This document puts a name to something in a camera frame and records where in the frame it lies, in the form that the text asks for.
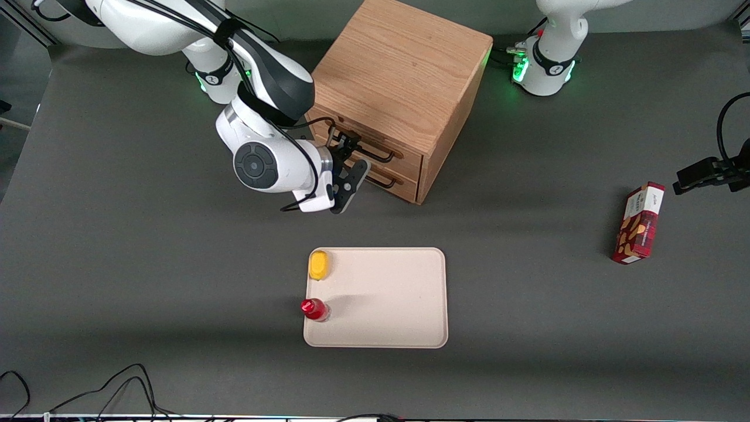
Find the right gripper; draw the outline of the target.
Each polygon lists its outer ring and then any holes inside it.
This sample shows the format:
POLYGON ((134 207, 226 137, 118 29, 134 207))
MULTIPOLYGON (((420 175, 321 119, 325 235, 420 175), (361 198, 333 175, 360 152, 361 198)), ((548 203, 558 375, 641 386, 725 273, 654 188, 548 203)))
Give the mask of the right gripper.
POLYGON ((303 213, 329 210, 343 213, 347 209, 347 190, 342 178, 343 166, 360 148, 362 137, 340 132, 340 146, 302 146, 302 158, 295 171, 295 199, 303 213))

